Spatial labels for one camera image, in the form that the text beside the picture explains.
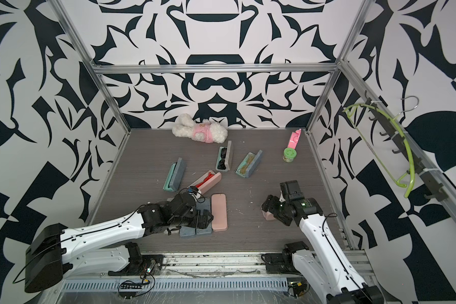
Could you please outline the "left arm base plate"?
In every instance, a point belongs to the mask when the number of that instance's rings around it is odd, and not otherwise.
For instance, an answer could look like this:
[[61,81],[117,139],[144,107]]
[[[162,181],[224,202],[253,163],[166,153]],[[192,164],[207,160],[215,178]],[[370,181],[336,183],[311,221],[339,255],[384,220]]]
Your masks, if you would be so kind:
[[162,268],[164,255],[137,255],[128,259],[129,263],[120,271],[109,271],[108,276],[141,276],[158,267]]

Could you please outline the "grey case tortoise sunglasses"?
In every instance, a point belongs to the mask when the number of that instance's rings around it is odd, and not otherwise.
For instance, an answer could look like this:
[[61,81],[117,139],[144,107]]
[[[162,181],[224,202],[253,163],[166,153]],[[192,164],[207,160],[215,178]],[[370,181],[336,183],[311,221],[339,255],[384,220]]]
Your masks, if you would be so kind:
[[196,228],[192,227],[182,227],[179,231],[180,238],[194,238],[196,236]]

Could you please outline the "pink case brown glasses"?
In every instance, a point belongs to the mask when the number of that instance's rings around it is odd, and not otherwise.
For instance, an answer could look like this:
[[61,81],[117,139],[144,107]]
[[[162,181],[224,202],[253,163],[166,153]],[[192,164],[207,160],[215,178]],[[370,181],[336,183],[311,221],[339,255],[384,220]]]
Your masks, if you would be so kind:
[[227,200],[225,194],[214,194],[211,197],[212,203],[212,230],[213,232],[226,231],[227,222]]

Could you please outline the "pink case purple glasses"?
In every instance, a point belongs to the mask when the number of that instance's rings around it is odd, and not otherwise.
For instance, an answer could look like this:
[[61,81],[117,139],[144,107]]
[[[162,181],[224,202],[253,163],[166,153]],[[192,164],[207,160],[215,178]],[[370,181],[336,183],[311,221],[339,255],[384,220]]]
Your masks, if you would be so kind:
[[262,211],[262,215],[263,215],[264,219],[267,221],[276,220],[274,215],[271,212]]

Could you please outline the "grey case white sunglasses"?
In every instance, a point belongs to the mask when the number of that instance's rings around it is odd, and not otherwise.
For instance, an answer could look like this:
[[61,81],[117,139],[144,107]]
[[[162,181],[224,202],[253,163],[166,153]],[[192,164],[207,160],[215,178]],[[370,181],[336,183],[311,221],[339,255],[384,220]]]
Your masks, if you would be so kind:
[[209,235],[212,233],[212,220],[214,216],[211,211],[210,198],[205,198],[202,202],[197,202],[198,223],[196,224],[197,235]]

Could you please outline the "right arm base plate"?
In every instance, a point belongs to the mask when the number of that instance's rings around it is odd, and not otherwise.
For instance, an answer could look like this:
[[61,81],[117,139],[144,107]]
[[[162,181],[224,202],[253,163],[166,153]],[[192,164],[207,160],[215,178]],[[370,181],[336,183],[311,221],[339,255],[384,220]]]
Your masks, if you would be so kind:
[[266,272],[269,274],[301,275],[293,265],[292,254],[290,252],[264,253],[261,255],[261,259],[265,264]]

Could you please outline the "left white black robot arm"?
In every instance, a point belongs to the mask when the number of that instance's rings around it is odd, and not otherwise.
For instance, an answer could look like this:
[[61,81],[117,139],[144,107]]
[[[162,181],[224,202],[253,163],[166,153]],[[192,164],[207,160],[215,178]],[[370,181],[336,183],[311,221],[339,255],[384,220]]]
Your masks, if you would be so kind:
[[214,219],[199,210],[201,194],[178,193],[170,201],[144,204],[118,219],[80,228],[63,224],[45,227],[25,252],[24,291],[44,291],[71,274],[122,272],[140,258],[134,248],[111,245],[163,233],[171,227],[206,229]]

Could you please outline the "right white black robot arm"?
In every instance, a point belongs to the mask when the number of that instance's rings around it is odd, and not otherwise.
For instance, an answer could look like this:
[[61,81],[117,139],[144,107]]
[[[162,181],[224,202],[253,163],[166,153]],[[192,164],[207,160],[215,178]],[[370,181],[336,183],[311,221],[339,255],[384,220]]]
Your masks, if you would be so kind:
[[384,303],[380,289],[368,285],[344,254],[318,202],[306,198],[297,181],[282,182],[280,188],[280,196],[269,195],[262,204],[264,217],[296,224],[308,240],[261,256],[268,273],[303,277],[291,283],[286,294],[299,298],[312,290],[322,303]]

